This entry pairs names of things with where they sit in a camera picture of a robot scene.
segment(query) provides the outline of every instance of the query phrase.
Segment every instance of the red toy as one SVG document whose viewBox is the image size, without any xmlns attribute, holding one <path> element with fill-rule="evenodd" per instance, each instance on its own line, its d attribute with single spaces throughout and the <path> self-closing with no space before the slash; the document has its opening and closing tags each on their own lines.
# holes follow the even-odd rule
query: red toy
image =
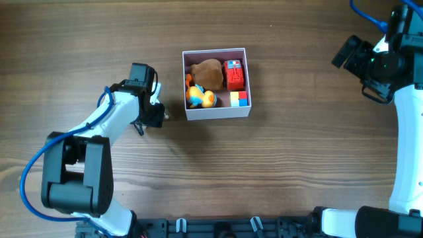
<svg viewBox="0 0 423 238">
<path fill-rule="evenodd" d="M 224 63 L 226 87 L 228 90 L 244 88 L 244 73 L 239 60 L 228 60 Z"/>
</svg>

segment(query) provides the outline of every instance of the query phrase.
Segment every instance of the cardboard box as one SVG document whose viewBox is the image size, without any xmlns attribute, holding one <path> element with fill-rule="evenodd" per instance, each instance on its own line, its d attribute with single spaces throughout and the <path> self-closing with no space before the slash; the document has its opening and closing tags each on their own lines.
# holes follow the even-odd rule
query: cardboard box
<svg viewBox="0 0 423 238">
<path fill-rule="evenodd" d="M 245 91 L 247 92 L 248 106 L 231 107 L 230 92 L 228 90 L 213 91 L 218 97 L 214 108 L 190 109 L 185 99 L 185 74 L 190 73 L 190 66 L 199 64 L 204 60 L 217 59 L 223 65 L 227 60 L 240 60 L 244 69 Z M 247 55 L 245 48 L 233 48 L 222 50 L 194 50 L 182 53 L 183 75 L 181 85 L 184 89 L 185 113 L 188 120 L 204 120 L 218 118 L 246 117 L 251 110 L 251 94 L 249 70 L 247 66 Z"/>
</svg>

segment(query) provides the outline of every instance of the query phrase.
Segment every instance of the wooden table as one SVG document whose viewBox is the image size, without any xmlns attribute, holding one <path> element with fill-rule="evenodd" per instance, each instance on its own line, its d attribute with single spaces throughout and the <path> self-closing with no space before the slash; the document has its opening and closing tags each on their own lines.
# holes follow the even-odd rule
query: wooden table
<svg viewBox="0 0 423 238">
<path fill-rule="evenodd" d="M 391 6 L 359 4 L 385 20 Z M 0 237 L 73 236 L 74 223 L 28 212 L 20 175 L 46 136 L 82 122 L 132 62 L 159 72 L 171 116 L 143 137 L 128 127 L 112 148 L 114 197 L 140 218 L 386 208 L 397 115 L 330 64 L 352 34 L 382 37 L 338 0 L 0 5 Z M 250 116 L 186 121 L 182 51 L 236 47 L 247 51 Z M 60 216 L 41 205 L 41 177 L 39 161 L 28 197 Z"/>
</svg>

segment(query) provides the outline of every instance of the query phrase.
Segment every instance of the cube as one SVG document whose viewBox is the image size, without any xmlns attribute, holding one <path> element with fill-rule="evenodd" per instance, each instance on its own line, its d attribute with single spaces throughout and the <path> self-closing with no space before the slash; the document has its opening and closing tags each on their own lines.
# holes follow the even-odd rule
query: cube
<svg viewBox="0 0 423 238">
<path fill-rule="evenodd" d="M 231 92 L 231 100 L 238 100 L 239 92 Z"/>
<path fill-rule="evenodd" d="M 239 92 L 239 99 L 247 99 L 247 92 L 246 91 Z"/>
<path fill-rule="evenodd" d="M 239 100 L 231 100 L 231 106 L 239 106 Z"/>
<path fill-rule="evenodd" d="M 248 102 L 246 99 L 239 99 L 239 106 L 248 106 Z"/>
</svg>

